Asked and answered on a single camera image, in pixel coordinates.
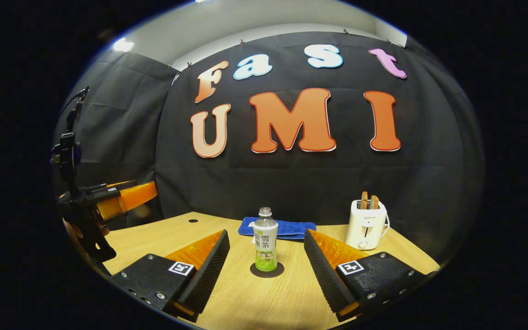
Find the wooden table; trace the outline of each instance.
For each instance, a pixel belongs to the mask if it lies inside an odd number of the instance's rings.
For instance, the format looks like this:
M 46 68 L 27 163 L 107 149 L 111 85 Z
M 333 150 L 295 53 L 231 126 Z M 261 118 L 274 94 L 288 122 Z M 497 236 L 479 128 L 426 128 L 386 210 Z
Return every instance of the wooden table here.
M 196 223 L 188 220 L 197 219 Z M 147 253 L 168 255 L 188 244 L 226 229 L 229 254 L 197 326 L 208 330 L 233 329 L 319 329 L 339 324 L 331 312 L 303 242 L 277 240 L 277 256 L 285 271 L 274 278 L 260 278 L 250 272 L 255 261 L 252 236 L 237 233 L 241 221 L 196 212 L 112 231 L 106 238 L 117 257 L 105 261 L 111 274 L 121 271 Z M 319 225 L 317 231 L 338 240 L 346 238 L 347 225 Z M 427 274 L 440 266 L 390 228 L 376 249 L 386 251 L 416 270 Z

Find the blue cloth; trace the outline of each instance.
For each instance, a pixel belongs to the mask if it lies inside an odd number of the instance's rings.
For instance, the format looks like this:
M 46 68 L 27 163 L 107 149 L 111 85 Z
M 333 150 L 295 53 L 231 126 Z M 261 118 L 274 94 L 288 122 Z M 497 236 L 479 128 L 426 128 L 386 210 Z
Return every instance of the blue cloth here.
M 249 227 L 249 225 L 256 220 L 258 220 L 256 217 L 245 217 L 237 233 L 240 235 L 254 236 L 254 229 Z M 275 221 L 278 223 L 278 234 L 276 237 L 279 240 L 304 240 L 305 230 L 317 230 L 317 226 L 314 223 L 294 223 L 276 219 Z

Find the plastic bottle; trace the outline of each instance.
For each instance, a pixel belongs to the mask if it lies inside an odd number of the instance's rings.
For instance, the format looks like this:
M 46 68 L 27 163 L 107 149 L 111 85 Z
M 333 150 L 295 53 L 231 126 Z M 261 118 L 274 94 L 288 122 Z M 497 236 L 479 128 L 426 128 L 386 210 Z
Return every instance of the plastic bottle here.
M 269 207 L 261 207 L 258 215 L 260 217 L 253 226 L 256 241 L 256 269 L 273 271 L 278 266 L 276 258 L 278 223 L 272 219 L 272 211 Z

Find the light blue letter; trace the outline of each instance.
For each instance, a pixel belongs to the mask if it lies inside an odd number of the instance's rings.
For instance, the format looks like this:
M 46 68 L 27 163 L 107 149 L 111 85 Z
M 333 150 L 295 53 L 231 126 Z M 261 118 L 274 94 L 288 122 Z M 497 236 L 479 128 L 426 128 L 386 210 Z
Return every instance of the light blue letter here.
M 320 67 L 338 67 L 343 58 L 339 56 L 339 49 L 331 44 L 312 44 L 304 48 L 304 53 L 312 57 L 307 62 L 319 69 Z
M 239 69 L 233 73 L 237 80 L 246 79 L 251 76 L 266 75 L 272 70 L 272 65 L 268 64 L 268 55 L 258 54 L 241 60 L 237 66 Z

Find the letter m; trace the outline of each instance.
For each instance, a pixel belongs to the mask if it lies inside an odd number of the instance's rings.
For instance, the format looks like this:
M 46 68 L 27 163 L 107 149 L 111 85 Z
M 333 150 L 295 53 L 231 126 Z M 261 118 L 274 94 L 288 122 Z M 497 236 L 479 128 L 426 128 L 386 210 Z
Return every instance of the letter m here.
M 272 153 L 277 143 L 272 140 L 272 129 L 285 150 L 291 150 L 302 126 L 299 148 L 306 152 L 329 152 L 336 142 L 329 133 L 327 100 L 331 94 L 323 88 L 307 88 L 301 92 L 292 111 L 275 93 L 254 95 L 250 104 L 256 107 L 255 153 Z

